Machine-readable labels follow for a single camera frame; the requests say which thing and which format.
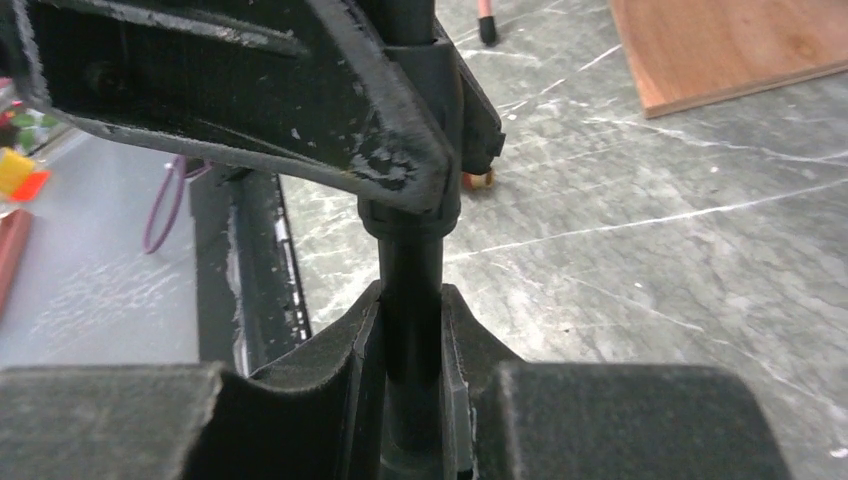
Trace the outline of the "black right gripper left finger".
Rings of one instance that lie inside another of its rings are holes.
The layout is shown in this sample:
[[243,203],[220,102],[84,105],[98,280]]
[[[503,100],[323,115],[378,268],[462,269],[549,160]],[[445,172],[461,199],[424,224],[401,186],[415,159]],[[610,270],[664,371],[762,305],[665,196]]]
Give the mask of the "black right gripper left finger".
[[378,284],[245,378],[220,363],[10,368],[5,479],[375,479]]

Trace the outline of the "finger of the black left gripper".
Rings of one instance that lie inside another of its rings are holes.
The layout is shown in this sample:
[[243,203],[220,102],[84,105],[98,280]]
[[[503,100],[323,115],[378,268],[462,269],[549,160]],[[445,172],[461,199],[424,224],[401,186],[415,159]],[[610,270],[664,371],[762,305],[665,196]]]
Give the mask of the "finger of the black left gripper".
[[91,135],[411,213],[456,153],[353,1],[5,1],[1,71]]

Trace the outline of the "black round-base mic stand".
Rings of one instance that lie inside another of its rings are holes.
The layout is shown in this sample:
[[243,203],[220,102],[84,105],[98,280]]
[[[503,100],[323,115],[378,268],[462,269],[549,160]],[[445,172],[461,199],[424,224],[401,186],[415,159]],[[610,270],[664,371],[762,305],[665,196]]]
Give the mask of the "black round-base mic stand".
[[470,479],[472,411],[456,338],[442,319],[443,240],[461,210],[462,173],[483,174],[505,136],[489,98],[460,58],[431,1],[365,1],[362,9],[450,145],[438,206],[407,214],[360,201],[378,241],[379,318],[387,370],[381,475],[385,479]]

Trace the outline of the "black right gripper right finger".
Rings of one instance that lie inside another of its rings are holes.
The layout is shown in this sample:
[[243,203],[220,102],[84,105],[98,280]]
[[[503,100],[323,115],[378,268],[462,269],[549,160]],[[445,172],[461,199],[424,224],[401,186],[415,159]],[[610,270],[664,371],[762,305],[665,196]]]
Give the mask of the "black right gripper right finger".
[[753,391],[704,365],[532,363],[442,290],[448,479],[788,479]]

